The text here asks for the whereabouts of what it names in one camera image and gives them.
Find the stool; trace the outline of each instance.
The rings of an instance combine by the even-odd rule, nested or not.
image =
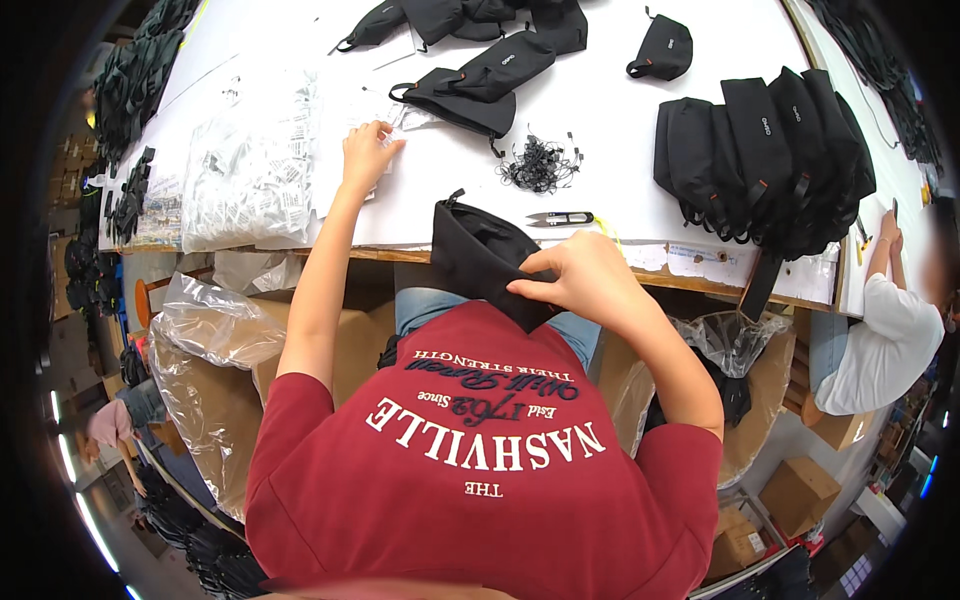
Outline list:
[[[184,273],[184,275],[197,279],[201,275],[210,273],[211,271],[213,271],[213,267],[203,267],[202,269],[197,269],[196,271]],[[170,285],[171,279],[172,277],[167,277],[159,281],[154,281],[153,283],[144,283],[143,279],[138,279],[136,281],[136,285],[133,288],[133,299],[136,304],[136,318],[140,320],[140,325],[143,326],[144,329],[149,328],[150,321],[157,314],[159,314],[150,308],[150,292],[157,288]]]

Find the fluorescent light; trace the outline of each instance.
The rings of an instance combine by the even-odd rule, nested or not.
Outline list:
[[[927,491],[930,489],[930,483],[933,481],[933,475],[927,475],[926,481],[924,481],[924,488],[920,490],[920,498],[926,496]]]
[[[80,505],[80,513],[84,517],[84,523],[86,523],[86,529],[89,530],[90,536],[97,543],[97,547],[100,548],[100,553],[104,555],[104,560],[107,561],[107,564],[110,565],[110,568],[113,569],[114,573],[120,572],[120,567],[117,566],[117,562],[113,559],[113,555],[110,554],[109,548],[107,548],[107,543],[104,541],[103,537],[100,535],[100,531],[97,529],[97,525],[93,522],[93,515],[90,514],[90,509],[86,507],[86,500],[80,494],[77,494],[77,504]]]
[[[77,471],[73,469],[73,458],[70,457],[70,450],[66,447],[66,438],[61,433],[58,439],[60,441],[60,454],[63,455],[63,465],[66,467],[66,476],[70,478],[71,483],[77,483]]]
[[[57,390],[50,390],[50,405],[54,409],[54,420],[60,422],[60,399],[57,397]]]

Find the worker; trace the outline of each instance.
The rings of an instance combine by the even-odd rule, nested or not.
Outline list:
[[[130,449],[124,441],[139,440],[137,429],[168,420],[171,420],[170,415],[153,379],[146,379],[133,388],[124,388],[117,392],[115,400],[91,415],[86,423],[74,427],[80,458],[89,465],[100,458],[100,444],[116,448],[130,474],[133,488],[146,497],[147,491],[136,475]]]
[[[926,370],[944,338],[945,318],[956,314],[960,249],[952,219],[938,219],[926,252],[921,292],[907,290],[903,234],[893,210],[883,215],[863,288],[863,323],[813,311],[810,317],[810,391],[802,417],[856,415],[903,396]],[[893,280],[887,278],[888,268]]]
[[[390,132],[373,121],[343,143],[251,461],[253,554],[277,586],[322,598],[686,598],[713,546],[723,407],[609,238],[578,231],[520,266],[553,269],[555,283],[507,286],[577,315],[583,326],[561,327],[578,344],[551,323],[528,335],[484,301],[398,298],[396,364],[333,412],[350,243],[403,148],[381,141]],[[626,340],[656,380],[668,423],[636,460],[587,380],[598,327],[586,321]]]

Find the white t-shirt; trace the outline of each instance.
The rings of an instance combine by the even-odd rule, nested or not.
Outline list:
[[[863,323],[850,328],[840,369],[817,390],[817,408],[855,415],[894,402],[910,389],[944,338],[933,304],[881,274],[863,288]]]

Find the hand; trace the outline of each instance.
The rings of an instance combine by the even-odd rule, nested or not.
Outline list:
[[[399,139],[386,148],[382,141],[394,128],[389,123],[373,121],[350,130],[344,140],[344,185],[367,194],[387,170],[391,158],[406,144]]]
[[[507,291],[530,300],[558,304],[584,319],[621,333],[660,307],[636,282],[616,245],[606,235],[577,231],[559,246],[527,257],[520,270],[553,269],[555,283],[517,279]]]
[[[897,227],[897,218],[894,217],[893,210],[888,210],[883,215],[883,221],[880,222],[880,239],[890,242],[891,249],[894,243],[900,239],[900,228]]]

